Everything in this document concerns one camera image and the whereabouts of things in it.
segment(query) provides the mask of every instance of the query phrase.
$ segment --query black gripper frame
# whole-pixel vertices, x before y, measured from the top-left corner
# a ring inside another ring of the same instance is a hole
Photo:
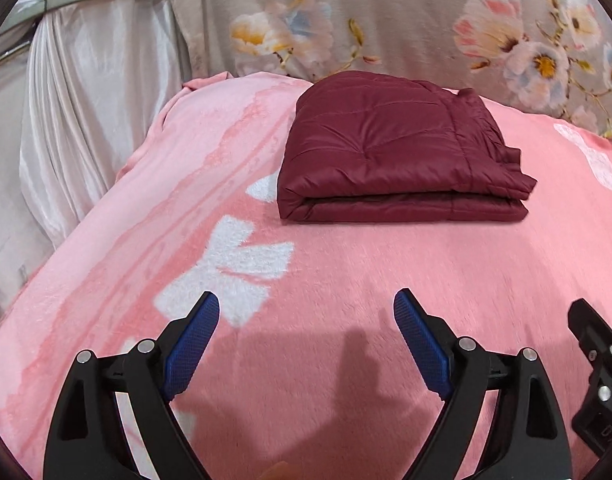
[[[188,316],[171,321],[157,340],[103,358],[80,352],[53,413],[44,480],[144,478],[128,446],[116,392],[128,393],[160,480],[210,480],[168,404],[188,386],[218,317],[217,298],[205,292]]]
[[[534,350],[499,354],[473,338],[458,338],[442,318],[426,314],[407,288],[396,296],[395,318],[426,385],[445,401],[404,480],[454,480],[489,390],[499,391],[494,418],[477,469],[467,479],[572,478],[564,421]]]
[[[584,299],[568,311],[568,328],[593,367],[573,430],[599,457],[585,480],[612,480],[612,329]]]

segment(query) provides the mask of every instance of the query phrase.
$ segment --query pink fleece blanket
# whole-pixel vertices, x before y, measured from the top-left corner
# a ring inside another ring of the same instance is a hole
[[[491,351],[536,348],[570,421],[590,367],[568,306],[583,296],[612,324],[612,146],[486,101],[539,181],[523,222],[283,224],[276,172],[308,85],[263,73],[188,84],[12,306],[0,326],[0,432],[34,478],[76,352],[157,336],[204,290],[222,318],[175,410],[216,480],[252,480],[281,460],[304,480],[401,479],[440,409],[392,318],[404,286]],[[580,478],[592,454],[569,437]]]

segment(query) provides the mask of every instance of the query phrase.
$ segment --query maroon puffer jacket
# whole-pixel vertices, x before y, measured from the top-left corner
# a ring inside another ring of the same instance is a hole
[[[342,72],[297,101],[277,183],[283,219],[519,221],[536,180],[472,89]]]

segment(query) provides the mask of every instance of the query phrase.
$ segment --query floral fabric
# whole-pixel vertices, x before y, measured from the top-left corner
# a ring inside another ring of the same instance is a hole
[[[612,138],[612,22],[597,0],[172,1],[196,76],[382,72]]]

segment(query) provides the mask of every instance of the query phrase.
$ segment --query white butterfly pattern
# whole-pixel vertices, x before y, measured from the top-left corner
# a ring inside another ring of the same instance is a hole
[[[565,124],[555,124],[554,127],[560,135],[582,151],[597,181],[612,191],[612,163],[608,155],[589,147],[579,133]]]
[[[256,182],[252,183],[246,189],[246,194],[261,200],[262,202],[274,202],[277,200],[277,179],[279,177],[279,170],[275,173],[260,178]]]
[[[156,296],[157,310],[167,319],[184,317],[210,290],[220,300],[222,317],[235,328],[244,326],[269,297],[263,281],[286,273],[294,248],[291,242],[242,247],[254,229],[252,222],[221,218],[201,259]]]

